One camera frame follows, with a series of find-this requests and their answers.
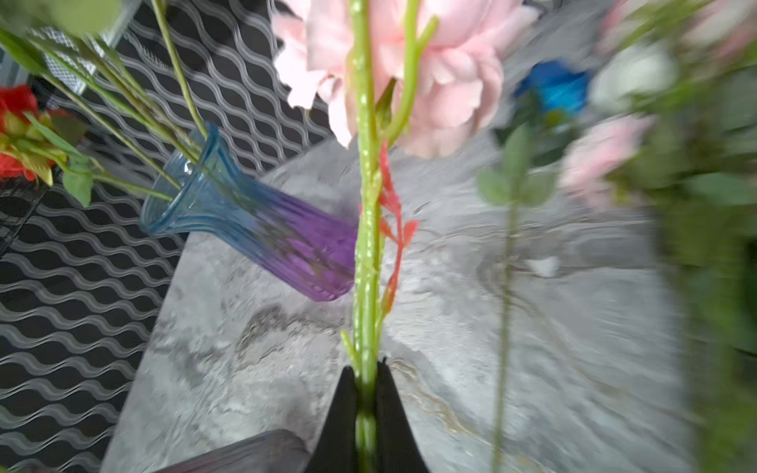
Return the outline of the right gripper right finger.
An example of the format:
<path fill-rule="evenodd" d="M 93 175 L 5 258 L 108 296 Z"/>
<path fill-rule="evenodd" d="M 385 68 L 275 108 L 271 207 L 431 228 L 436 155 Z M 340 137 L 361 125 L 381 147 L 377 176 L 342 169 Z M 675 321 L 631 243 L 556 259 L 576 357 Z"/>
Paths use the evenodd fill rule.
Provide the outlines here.
<path fill-rule="evenodd" d="M 378 472 L 429 473 L 386 360 L 378 363 L 376 398 Z"/>

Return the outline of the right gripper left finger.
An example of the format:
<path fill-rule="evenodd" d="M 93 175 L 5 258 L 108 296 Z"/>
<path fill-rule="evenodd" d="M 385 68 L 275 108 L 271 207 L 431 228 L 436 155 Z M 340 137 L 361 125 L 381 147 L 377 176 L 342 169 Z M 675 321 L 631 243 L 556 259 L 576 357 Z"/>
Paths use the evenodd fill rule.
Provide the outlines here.
<path fill-rule="evenodd" d="M 345 367 L 334 392 L 321 435 L 305 473 L 358 471 L 356 417 L 358 392 L 351 367 Z"/>

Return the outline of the dark pink glass vase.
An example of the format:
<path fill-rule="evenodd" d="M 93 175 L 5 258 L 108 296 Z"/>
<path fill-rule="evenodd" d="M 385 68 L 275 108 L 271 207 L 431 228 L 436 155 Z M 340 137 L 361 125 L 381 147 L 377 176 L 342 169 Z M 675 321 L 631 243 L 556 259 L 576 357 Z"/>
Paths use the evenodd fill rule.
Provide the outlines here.
<path fill-rule="evenodd" d="M 279 429 L 167 466 L 159 473 L 303 472 L 310 456 L 300 437 Z"/>

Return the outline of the blue purple glass vase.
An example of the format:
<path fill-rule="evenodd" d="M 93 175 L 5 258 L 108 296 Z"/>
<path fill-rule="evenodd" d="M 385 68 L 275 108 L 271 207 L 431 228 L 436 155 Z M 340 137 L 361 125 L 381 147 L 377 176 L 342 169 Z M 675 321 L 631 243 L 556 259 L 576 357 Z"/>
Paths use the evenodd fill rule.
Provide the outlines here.
<path fill-rule="evenodd" d="M 191 139 L 196 161 L 175 152 L 145 199 L 140 226 L 152 236 L 203 232 L 232 246 L 317 302 L 348 293 L 355 271 L 356 228 L 246 175 L 218 127 Z"/>

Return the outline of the large pink peony spray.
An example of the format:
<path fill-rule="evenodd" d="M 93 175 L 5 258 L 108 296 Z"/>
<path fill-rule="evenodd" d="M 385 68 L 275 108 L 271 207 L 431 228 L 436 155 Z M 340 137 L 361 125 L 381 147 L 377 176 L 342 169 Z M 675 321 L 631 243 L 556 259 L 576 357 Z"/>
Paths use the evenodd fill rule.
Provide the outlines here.
<path fill-rule="evenodd" d="M 328 107 L 343 146 L 360 165 L 353 320 L 342 341 L 356 391 L 354 465 L 382 464 L 379 362 L 382 326 L 399 277 L 380 279 L 384 247 L 411 244 L 388 154 L 447 157 L 494 118 L 504 62 L 527 38 L 539 11 L 522 1 L 290 1 L 272 16 L 282 41 L 274 65 L 291 106 Z"/>

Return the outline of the white flower stem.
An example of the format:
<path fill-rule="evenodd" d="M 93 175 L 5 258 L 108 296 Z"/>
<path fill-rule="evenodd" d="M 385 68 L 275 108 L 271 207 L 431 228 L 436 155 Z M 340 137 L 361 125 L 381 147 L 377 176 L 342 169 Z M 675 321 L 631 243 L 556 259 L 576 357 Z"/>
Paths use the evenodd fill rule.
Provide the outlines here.
<path fill-rule="evenodd" d="M 208 137 L 207 129 L 204 125 L 204 122 L 200 114 L 198 113 L 197 107 L 195 106 L 192 92 L 189 88 L 187 80 L 185 79 L 185 73 L 183 73 L 183 65 L 181 64 L 179 53 L 177 52 L 177 49 L 175 48 L 175 44 L 173 43 L 171 29 L 169 26 L 169 22 L 167 20 L 168 2 L 166 0 L 152 0 L 151 4 L 153 7 L 153 11 L 154 11 L 162 38 L 163 38 L 163 42 L 165 43 L 167 52 L 169 53 L 171 64 L 173 65 L 173 72 L 175 73 L 175 78 L 177 79 L 177 82 L 179 83 L 179 88 L 181 88 L 181 94 L 183 94 L 185 105 L 196 125 L 196 128 L 201 133 L 203 138 L 207 138 Z"/>

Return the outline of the yellow rose stem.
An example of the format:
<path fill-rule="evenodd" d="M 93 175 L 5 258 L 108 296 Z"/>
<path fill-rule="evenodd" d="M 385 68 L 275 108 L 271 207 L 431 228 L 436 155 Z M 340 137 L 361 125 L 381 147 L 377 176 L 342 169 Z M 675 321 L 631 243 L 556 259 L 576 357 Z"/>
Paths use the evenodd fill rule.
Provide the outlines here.
<path fill-rule="evenodd" d="M 100 37 L 70 37 L 78 51 L 97 67 L 99 86 L 94 91 L 86 90 L 80 96 L 47 72 L 39 58 L 39 51 L 47 47 L 32 47 L 25 38 L 27 31 L 13 32 L 3 28 L 1 47 L 32 75 L 53 86 L 59 95 L 67 98 L 80 112 L 84 112 L 90 120 L 104 128 L 144 165 L 156 171 L 173 187 L 180 188 L 179 182 L 169 176 L 164 166 L 149 156 L 118 124 L 129 123 L 141 127 L 154 139 L 171 146 L 173 151 L 187 159 L 196 159 L 199 148 L 190 139 L 189 133 L 171 121 L 169 114 L 148 94 L 116 49 Z"/>

